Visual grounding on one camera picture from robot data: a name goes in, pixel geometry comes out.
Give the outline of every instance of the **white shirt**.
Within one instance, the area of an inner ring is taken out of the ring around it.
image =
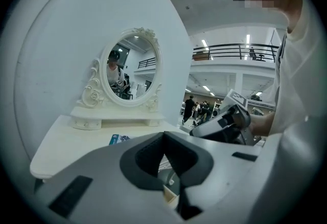
[[[287,34],[272,91],[279,95],[270,134],[282,133],[307,115],[327,114],[327,40],[316,9],[302,0],[300,19]]]
[[[115,70],[111,70],[109,65],[107,65],[107,78],[110,86],[114,85],[118,80],[121,80],[122,83],[124,83],[124,70],[121,69],[121,75],[119,76],[118,66],[115,68]]]

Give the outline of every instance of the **person's arm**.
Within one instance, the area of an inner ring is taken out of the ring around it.
[[[272,122],[275,117],[275,112],[271,112],[265,116],[250,114],[251,123],[249,129],[253,135],[268,136]]]

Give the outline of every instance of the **black cap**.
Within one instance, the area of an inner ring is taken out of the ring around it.
[[[109,60],[116,60],[116,61],[118,61],[120,57],[121,57],[121,54],[118,51],[112,50],[110,52],[110,54],[109,54],[109,58],[108,59]]]

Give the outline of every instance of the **mirror frame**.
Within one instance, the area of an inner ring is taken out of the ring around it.
[[[147,40],[151,44],[151,46],[154,49],[154,55],[156,57],[156,65],[155,65],[156,71],[150,88],[142,97],[133,100],[126,100],[126,99],[119,98],[111,90],[107,79],[106,66],[107,66],[108,56],[111,50],[113,49],[113,47],[121,40],[124,40],[131,36],[141,37]],[[100,80],[102,82],[103,90],[110,100],[124,107],[136,107],[144,104],[148,99],[150,99],[153,95],[157,93],[158,88],[161,86],[160,79],[162,73],[162,56],[161,56],[158,40],[155,37],[155,33],[153,32],[153,30],[144,29],[143,27],[141,27],[141,28],[125,30],[122,33],[120,33],[117,36],[116,40],[114,40],[112,43],[107,44],[106,47],[104,48],[100,58],[99,69],[100,69]]]

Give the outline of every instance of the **gray device casing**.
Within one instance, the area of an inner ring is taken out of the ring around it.
[[[167,133],[175,141],[205,150],[213,159],[202,183],[184,189],[189,204],[202,211],[188,223],[275,223],[294,206],[321,166],[327,146],[325,121],[326,117],[309,118],[297,123],[283,134],[270,136],[263,148]],[[138,188],[122,172],[120,161],[125,152],[153,137],[155,134],[88,153],[42,185],[37,198],[49,206],[77,176],[86,176],[91,184],[61,223],[183,221],[169,208],[162,191]],[[242,159],[235,153],[257,159]]]

